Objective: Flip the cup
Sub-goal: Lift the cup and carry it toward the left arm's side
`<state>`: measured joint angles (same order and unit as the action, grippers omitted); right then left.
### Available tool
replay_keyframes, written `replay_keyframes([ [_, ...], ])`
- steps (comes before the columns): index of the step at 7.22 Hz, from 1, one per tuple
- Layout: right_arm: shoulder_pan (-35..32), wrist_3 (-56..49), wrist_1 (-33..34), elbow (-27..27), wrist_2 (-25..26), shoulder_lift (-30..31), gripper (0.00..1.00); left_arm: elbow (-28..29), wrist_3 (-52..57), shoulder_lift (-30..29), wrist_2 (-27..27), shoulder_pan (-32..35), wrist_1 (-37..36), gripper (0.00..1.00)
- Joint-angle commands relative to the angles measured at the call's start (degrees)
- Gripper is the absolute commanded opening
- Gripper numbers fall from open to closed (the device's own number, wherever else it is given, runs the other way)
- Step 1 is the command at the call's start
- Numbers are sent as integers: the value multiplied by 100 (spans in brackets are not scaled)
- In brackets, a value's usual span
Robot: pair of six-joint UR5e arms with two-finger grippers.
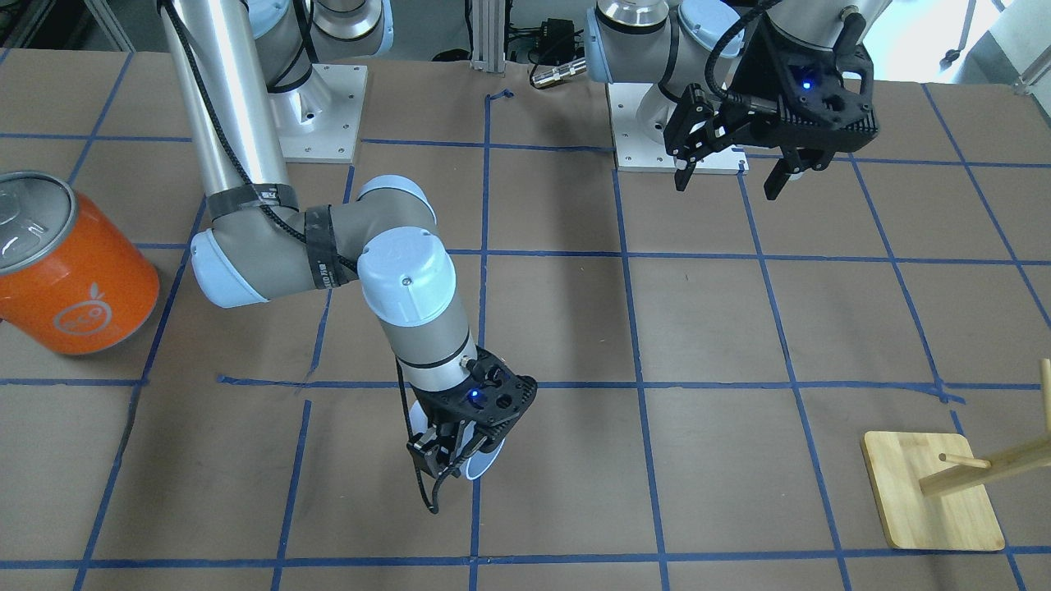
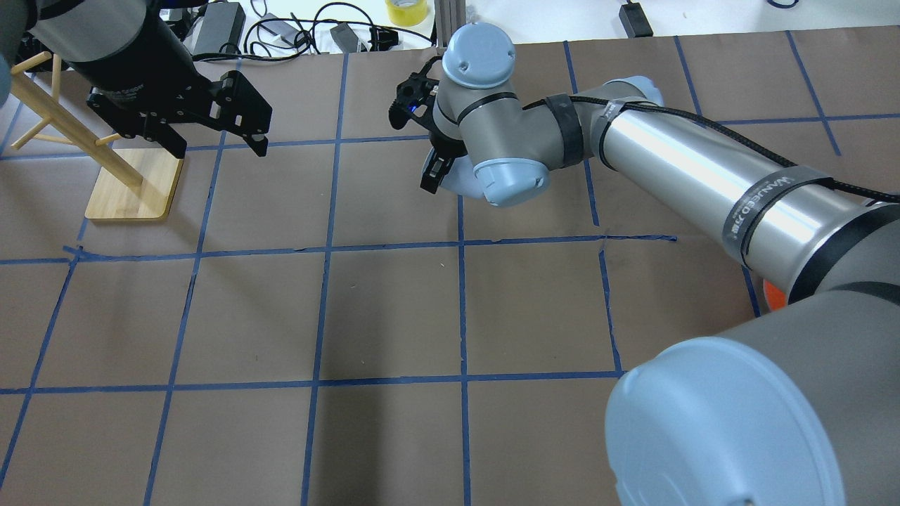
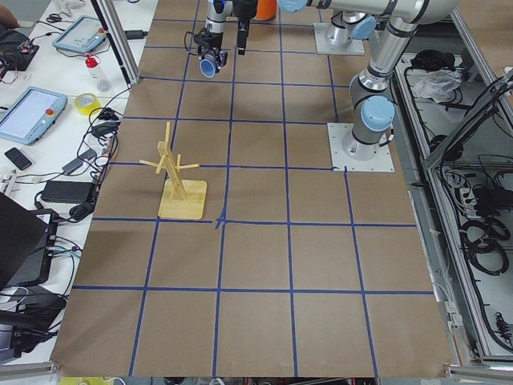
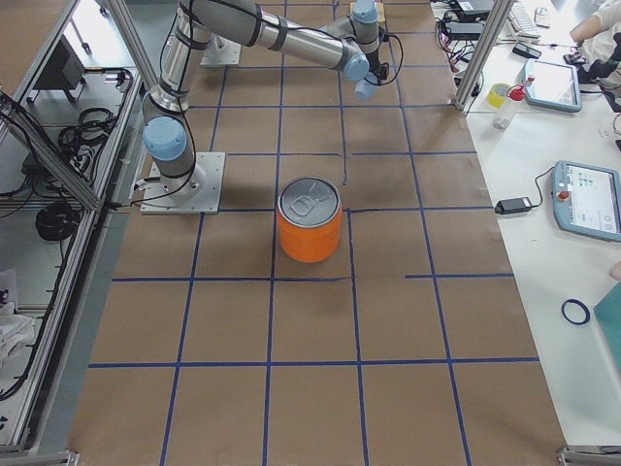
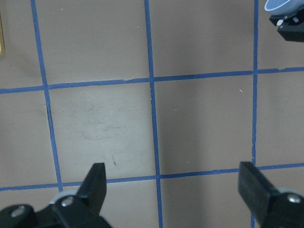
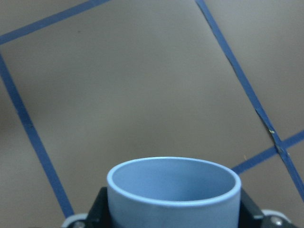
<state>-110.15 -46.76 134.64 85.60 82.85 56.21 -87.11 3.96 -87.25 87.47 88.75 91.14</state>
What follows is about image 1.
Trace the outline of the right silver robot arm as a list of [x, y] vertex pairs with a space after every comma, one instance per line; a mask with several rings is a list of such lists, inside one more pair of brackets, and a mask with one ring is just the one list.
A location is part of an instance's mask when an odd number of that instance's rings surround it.
[[374, 178], [347, 204], [303, 209], [279, 133], [335, 130], [323, 60], [390, 48], [387, 1], [158, 1], [213, 224], [195, 281], [232, 308], [360, 281], [416, 403], [408, 449], [432, 478], [480, 478], [535, 396], [478, 347], [457, 269], [423, 189]]

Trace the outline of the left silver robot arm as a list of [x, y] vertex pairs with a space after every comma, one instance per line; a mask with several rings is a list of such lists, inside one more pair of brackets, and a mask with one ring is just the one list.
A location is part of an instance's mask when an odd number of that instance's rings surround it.
[[604, 83], [650, 84], [672, 105], [658, 139], [676, 188], [733, 145], [778, 149], [764, 183], [776, 199], [795, 175], [879, 134], [865, 34], [885, 1], [597, 1], [585, 60]]

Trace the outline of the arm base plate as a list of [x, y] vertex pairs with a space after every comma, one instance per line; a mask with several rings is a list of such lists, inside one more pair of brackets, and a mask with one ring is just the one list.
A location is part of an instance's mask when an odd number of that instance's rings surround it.
[[316, 64], [296, 89], [268, 94], [282, 156], [289, 163], [353, 164], [369, 72]]
[[675, 172], [663, 138], [675, 105], [656, 85], [607, 84], [607, 106], [620, 172]]

